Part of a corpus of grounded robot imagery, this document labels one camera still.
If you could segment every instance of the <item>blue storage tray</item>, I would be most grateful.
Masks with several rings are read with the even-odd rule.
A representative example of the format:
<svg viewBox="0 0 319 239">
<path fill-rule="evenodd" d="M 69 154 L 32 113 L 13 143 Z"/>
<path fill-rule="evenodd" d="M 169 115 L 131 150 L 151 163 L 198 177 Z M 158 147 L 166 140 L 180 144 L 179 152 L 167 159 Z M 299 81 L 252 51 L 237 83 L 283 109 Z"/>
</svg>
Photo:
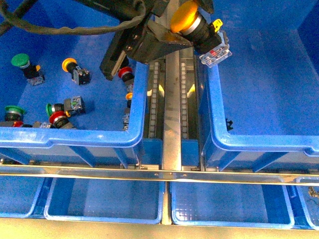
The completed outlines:
<svg viewBox="0 0 319 239">
<path fill-rule="evenodd" d="M 319 2 L 214 4 L 233 55 L 209 69 L 198 63 L 206 167 L 318 168 Z"/>
<path fill-rule="evenodd" d="M 158 224 L 164 182 L 56 178 L 44 215 L 49 220 Z"/>
<path fill-rule="evenodd" d="M 318 183 L 319 178 L 300 177 L 297 179 L 302 183 Z M 319 230 L 319 198 L 309 195 L 308 186 L 289 186 L 288 193 L 293 207 L 296 229 Z"/>
<path fill-rule="evenodd" d="M 178 225 L 290 229 L 294 216 L 284 186 L 172 183 Z"/>
<path fill-rule="evenodd" d="M 44 178 L 0 177 L 0 217 L 29 218 L 35 216 Z"/>
<path fill-rule="evenodd" d="M 9 0 L 10 9 L 15 9 L 20 2 Z M 39 0 L 25 19 L 57 28 L 119 24 L 117 19 L 73 0 Z M 143 153 L 149 67 L 131 62 L 136 79 L 134 97 L 129 130 L 122 131 L 122 117 L 127 104 L 125 85 L 118 76 L 113 81 L 106 80 L 99 69 L 113 36 L 113 33 L 95 36 L 37 35 L 14 27 L 0 37 L 0 119 L 4 118 L 5 106 L 18 105 L 27 111 L 24 123 L 48 122 L 47 103 L 62 103 L 64 99 L 78 95 L 82 96 L 87 112 L 70 118 L 80 130 L 1 127 L 0 145 L 6 149 L 0 148 L 0 154 L 23 164 L 28 163 L 30 158 L 67 163 L 85 161 L 91 166 L 119 163 L 118 159 L 125 166 L 138 163 Z M 45 74 L 44 84 L 29 85 L 23 73 L 11 65 L 11 58 L 18 53 L 28 54 L 33 64 L 41 65 Z M 72 82 L 71 75 L 61 67 L 62 61 L 68 57 L 75 58 L 80 66 L 92 73 L 91 83 L 78 86 Z"/>
</svg>

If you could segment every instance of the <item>blue bin floor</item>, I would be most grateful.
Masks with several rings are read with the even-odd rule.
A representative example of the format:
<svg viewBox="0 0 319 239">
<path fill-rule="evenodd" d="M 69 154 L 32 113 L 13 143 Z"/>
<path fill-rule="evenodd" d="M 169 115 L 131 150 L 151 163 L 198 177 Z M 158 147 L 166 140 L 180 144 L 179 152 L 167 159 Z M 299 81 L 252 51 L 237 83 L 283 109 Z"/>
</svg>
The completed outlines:
<svg viewBox="0 0 319 239">
<path fill-rule="evenodd" d="M 319 135 L 319 77 L 297 30 L 225 29 L 218 65 L 230 134 Z"/>
<path fill-rule="evenodd" d="M 70 118 L 78 129 L 121 131 L 126 108 L 125 85 L 118 77 L 113 81 L 106 80 L 99 69 L 112 37 L 112 34 L 47 37 L 47 48 L 43 50 L 40 59 L 34 62 L 44 70 L 45 83 L 37 86 L 27 84 L 18 103 L 27 111 L 24 122 L 48 122 L 45 111 L 47 103 L 63 103 L 66 98 L 81 96 L 86 114 Z M 57 50 L 55 46 L 61 47 L 63 42 L 70 44 L 66 44 L 65 49 Z M 91 72 L 92 79 L 88 85 L 76 85 L 71 80 L 71 74 L 62 70 L 62 61 L 68 57 L 75 58 L 81 67 Z M 16 77 L 25 81 L 22 72 Z"/>
<path fill-rule="evenodd" d="M 319 187 L 314 187 L 315 191 L 319 191 Z M 312 227 L 316 227 L 316 230 L 319 230 L 319 199 L 311 197 L 309 195 L 309 187 L 299 187 L 299 190 L 302 192 L 305 206 L 308 211 L 308 220 L 312 222 Z"/>
<path fill-rule="evenodd" d="M 53 194 L 49 196 L 46 217 L 52 220 L 157 224 L 161 219 L 160 184 L 148 181 L 56 179 Z"/>
<path fill-rule="evenodd" d="M 3 176 L 0 179 L 0 217 L 30 216 L 43 178 Z"/>
<path fill-rule="evenodd" d="M 288 193 L 281 186 L 172 183 L 172 219 L 178 225 L 291 228 Z"/>
<path fill-rule="evenodd" d="M 179 221 L 268 222 L 261 185 L 188 184 L 176 188 L 175 217 Z"/>
</svg>

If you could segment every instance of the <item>yellow push button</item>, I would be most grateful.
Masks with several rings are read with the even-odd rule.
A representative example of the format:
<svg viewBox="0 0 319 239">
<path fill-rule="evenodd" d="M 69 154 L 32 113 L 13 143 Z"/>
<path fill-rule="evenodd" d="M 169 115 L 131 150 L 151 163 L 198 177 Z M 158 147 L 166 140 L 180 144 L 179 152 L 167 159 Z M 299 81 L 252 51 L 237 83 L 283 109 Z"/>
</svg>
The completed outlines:
<svg viewBox="0 0 319 239">
<path fill-rule="evenodd" d="M 198 4 L 187 1 L 174 13 L 170 21 L 172 33 L 188 30 L 197 19 Z"/>
</svg>

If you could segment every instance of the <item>electrical component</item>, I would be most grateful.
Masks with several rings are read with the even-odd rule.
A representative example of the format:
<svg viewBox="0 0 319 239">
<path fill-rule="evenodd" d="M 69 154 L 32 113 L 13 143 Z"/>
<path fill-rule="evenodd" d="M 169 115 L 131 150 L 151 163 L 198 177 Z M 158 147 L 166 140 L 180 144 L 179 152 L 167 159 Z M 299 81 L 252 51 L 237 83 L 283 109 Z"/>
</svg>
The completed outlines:
<svg viewBox="0 0 319 239">
<path fill-rule="evenodd" d="M 33 128 L 54 128 L 54 125 L 51 123 L 47 123 L 47 122 L 41 123 L 39 121 L 36 121 L 36 122 L 34 122 L 32 127 Z"/>
<path fill-rule="evenodd" d="M 53 113 L 49 121 L 53 124 L 56 128 L 65 128 L 65 129 L 74 129 L 75 127 L 69 121 L 68 117 L 63 111 L 58 111 Z"/>
<path fill-rule="evenodd" d="M 4 121 L 22 121 L 25 110 L 19 106 L 6 106 Z"/>
<path fill-rule="evenodd" d="M 124 82 L 128 93 L 132 93 L 133 86 L 134 86 L 134 75 L 133 75 L 132 68 L 126 66 L 126 67 L 122 68 L 121 70 L 119 70 L 118 75 L 122 79 L 122 81 Z"/>
<path fill-rule="evenodd" d="M 126 95 L 127 107 L 124 110 L 124 116 L 123 116 L 123 130 L 124 131 L 127 131 L 129 129 L 132 97 L 133 97 L 133 93 L 128 93 Z"/>
<path fill-rule="evenodd" d="M 81 96 L 74 96 L 64 100 L 64 104 L 46 104 L 45 111 L 50 117 L 56 112 L 65 112 L 68 117 L 85 114 L 85 105 Z"/>
<path fill-rule="evenodd" d="M 19 67 L 30 85 L 36 86 L 44 83 L 44 76 L 39 65 L 35 66 L 30 62 L 27 54 L 21 53 L 11 59 L 13 66 Z"/>
<path fill-rule="evenodd" d="M 67 58 L 62 62 L 62 69 L 65 72 L 71 73 L 72 81 L 77 85 L 85 85 L 90 83 L 90 72 L 81 68 L 75 59 Z"/>
<path fill-rule="evenodd" d="M 195 50 L 202 54 L 201 62 L 212 67 L 232 55 L 227 35 L 220 31 L 222 25 L 220 19 L 208 24 L 198 12 L 198 4 L 191 0 L 175 12 L 170 29 L 173 33 L 180 32 L 185 39 L 191 41 Z"/>
<path fill-rule="evenodd" d="M 64 100 L 64 112 L 68 117 L 85 114 L 84 101 L 81 96 Z"/>
</svg>

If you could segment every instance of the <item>silver strip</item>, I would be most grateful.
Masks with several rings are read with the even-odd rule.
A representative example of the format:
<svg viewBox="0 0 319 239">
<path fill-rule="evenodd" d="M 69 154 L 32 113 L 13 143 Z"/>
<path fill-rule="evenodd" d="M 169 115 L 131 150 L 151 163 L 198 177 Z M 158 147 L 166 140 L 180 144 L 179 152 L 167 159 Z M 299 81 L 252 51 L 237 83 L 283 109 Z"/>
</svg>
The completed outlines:
<svg viewBox="0 0 319 239">
<path fill-rule="evenodd" d="M 51 105 L 51 110 L 52 110 L 52 113 L 55 113 L 54 105 Z"/>
<path fill-rule="evenodd" d="M 121 64 L 122 64 L 122 62 L 124 61 L 125 57 L 126 57 L 126 52 L 125 52 L 125 51 L 122 51 L 121 54 L 120 54 L 120 56 L 119 56 L 118 61 L 116 62 L 115 66 L 114 66 L 114 68 L 113 68 L 113 70 L 112 70 L 112 72 L 111 72 L 111 75 L 112 75 L 112 76 L 115 76 L 116 73 L 119 71 L 119 69 L 120 69 L 120 67 L 121 67 Z"/>
<path fill-rule="evenodd" d="M 181 33 L 184 35 L 184 36 L 187 36 L 189 34 L 191 34 L 199 25 L 201 21 L 201 15 L 198 14 L 198 17 L 196 18 L 195 22 L 193 23 L 192 26 L 190 26 L 189 29 L 187 29 L 186 31 L 182 31 Z"/>
<path fill-rule="evenodd" d="M 20 68 L 21 68 L 21 69 L 25 69 L 25 68 L 27 68 L 30 64 L 31 64 L 30 61 L 28 61 L 28 63 L 27 63 L 26 65 L 20 66 Z"/>
<path fill-rule="evenodd" d="M 53 123 L 57 122 L 57 121 L 58 121 L 59 119 L 61 119 L 61 118 L 66 118 L 66 119 L 67 119 L 66 116 L 59 116 L 59 117 L 57 117 L 57 118 L 54 119 Z"/>
<path fill-rule="evenodd" d="M 22 114 L 19 113 L 18 111 L 7 111 L 7 113 L 11 113 L 11 114 L 16 114 L 16 115 L 22 116 Z"/>
</svg>

